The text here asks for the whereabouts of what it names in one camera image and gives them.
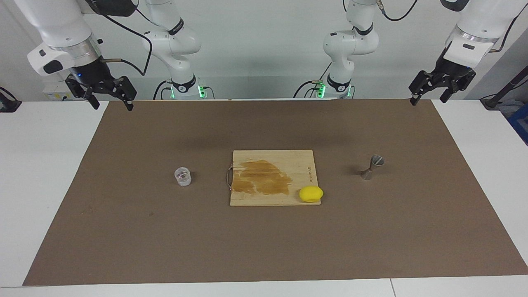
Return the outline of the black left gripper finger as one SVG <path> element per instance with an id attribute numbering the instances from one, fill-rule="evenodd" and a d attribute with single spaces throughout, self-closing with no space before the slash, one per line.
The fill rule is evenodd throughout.
<path id="1" fill-rule="evenodd" d="M 424 94 L 431 92 L 438 87 L 444 87 L 444 83 L 445 76 L 441 73 L 428 73 L 425 70 L 419 71 L 408 86 L 411 92 L 411 105 L 417 105 Z"/>
<path id="2" fill-rule="evenodd" d="M 445 75 L 439 86 L 445 87 L 446 89 L 439 100 L 442 103 L 447 103 L 453 94 L 466 90 L 475 75 L 476 73 L 473 69 L 467 69 L 455 75 Z"/>

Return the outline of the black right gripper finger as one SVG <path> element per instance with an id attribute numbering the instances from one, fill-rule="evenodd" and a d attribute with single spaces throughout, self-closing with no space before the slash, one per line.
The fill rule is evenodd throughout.
<path id="1" fill-rule="evenodd" d="M 134 99 L 137 96 L 137 91 L 127 76 L 104 80 L 103 90 L 113 98 L 121 100 L 125 104 L 127 111 L 134 109 Z"/>
<path id="2" fill-rule="evenodd" d="M 65 83 L 75 98 L 88 102 L 95 110 L 99 109 L 100 103 L 92 94 L 93 90 L 91 86 L 88 86 L 85 90 L 83 88 L 84 86 L 74 77 L 66 77 Z"/>

